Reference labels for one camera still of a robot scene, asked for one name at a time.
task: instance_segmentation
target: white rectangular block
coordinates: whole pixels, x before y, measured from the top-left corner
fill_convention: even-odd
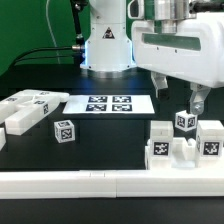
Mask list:
[[[5,130],[4,128],[0,128],[0,151],[2,150],[5,143],[6,143]]]
[[[173,123],[171,121],[151,121],[150,139],[154,137],[173,138]]]
[[[54,111],[59,103],[59,96],[44,96],[41,99],[30,101],[28,106],[5,119],[6,132],[12,135],[22,135]]]
[[[54,130],[59,143],[75,140],[75,128],[70,120],[54,122]]]
[[[216,166],[223,152],[224,127],[220,121],[198,121],[196,167]]]

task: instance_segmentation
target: white plastic part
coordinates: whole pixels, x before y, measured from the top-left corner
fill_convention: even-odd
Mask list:
[[[120,72],[132,67],[132,42],[126,35],[126,0],[90,0],[91,35],[81,68]]]
[[[146,150],[148,169],[171,168],[173,124],[171,121],[151,121],[150,147]]]
[[[175,115],[175,127],[182,131],[191,131],[197,127],[198,116],[194,114],[188,114],[185,111],[176,113]]]
[[[2,150],[5,143],[6,143],[5,130],[4,128],[0,128],[0,151]]]
[[[143,34],[154,34],[154,21],[135,21],[132,41],[136,65],[211,88],[222,87],[223,30],[224,13],[198,13],[197,19],[179,21],[175,36],[199,38],[201,50],[177,49],[144,43]]]
[[[63,93],[63,92],[51,92],[51,91],[26,89],[23,91],[23,93],[24,95],[32,96],[35,98],[40,98],[44,96],[59,96],[61,103],[66,103],[69,99],[69,94]]]
[[[223,169],[1,172],[1,199],[224,196]]]
[[[43,96],[26,103],[26,107],[5,119],[7,134],[22,135],[54,111],[59,103],[59,96]]]
[[[74,124],[70,120],[54,122],[54,130],[59,143],[75,140]]]
[[[61,103],[67,102],[69,99],[69,94],[62,92],[50,92],[30,89],[20,91],[0,101],[0,124],[3,123],[7,117],[11,116],[16,111],[20,110],[21,107],[25,106],[21,105],[22,103],[44,96],[59,96]]]
[[[23,91],[18,92],[0,102],[0,124],[16,112],[16,105],[31,100],[31,96],[25,95]]]
[[[138,2],[138,16],[137,17],[133,17],[131,15],[131,5],[133,4],[133,2],[137,1]],[[129,4],[128,4],[128,17],[130,19],[143,19],[145,16],[145,8],[144,8],[145,4],[144,4],[144,0],[132,0]]]
[[[224,166],[224,127],[220,121],[198,121],[196,142],[197,167]]]

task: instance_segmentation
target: white robot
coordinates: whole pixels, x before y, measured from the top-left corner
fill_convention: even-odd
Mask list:
[[[89,4],[91,35],[81,68],[94,77],[121,77],[122,71],[135,67],[132,42],[126,35],[126,0],[89,0]]]
[[[224,3],[133,0],[128,7],[139,20],[132,26],[134,59],[152,71],[158,97],[166,76],[189,81],[190,113],[203,113],[210,89],[224,86],[224,14],[204,12],[222,11]]]

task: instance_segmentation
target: green wall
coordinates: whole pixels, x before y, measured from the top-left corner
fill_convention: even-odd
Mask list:
[[[19,54],[39,47],[51,47],[53,42],[46,21],[47,0],[0,0],[0,75]],[[51,0],[49,15],[58,46],[75,43],[75,31],[69,0]],[[85,38],[89,36],[89,7],[80,15]],[[130,36],[131,21],[128,20]],[[38,61],[57,63],[56,59]]]

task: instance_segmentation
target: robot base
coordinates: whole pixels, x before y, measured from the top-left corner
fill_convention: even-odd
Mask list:
[[[99,78],[99,79],[120,79],[120,78],[126,78],[128,76],[132,76],[136,74],[136,69],[128,68],[124,71],[111,71],[111,72],[81,69],[81,74],[92,77],[92,78]]]

